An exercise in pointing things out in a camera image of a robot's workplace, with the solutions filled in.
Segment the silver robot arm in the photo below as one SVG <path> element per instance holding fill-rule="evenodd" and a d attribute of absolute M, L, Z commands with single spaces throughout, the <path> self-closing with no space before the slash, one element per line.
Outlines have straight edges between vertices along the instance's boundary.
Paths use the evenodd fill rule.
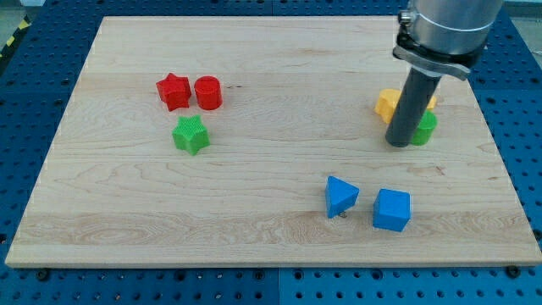
<path fill-rule="evenodd" d="M 480 58 L 502 0 L 410 0 L 398 13 L 392 53 L 432 77 L 465 80 Z"/>

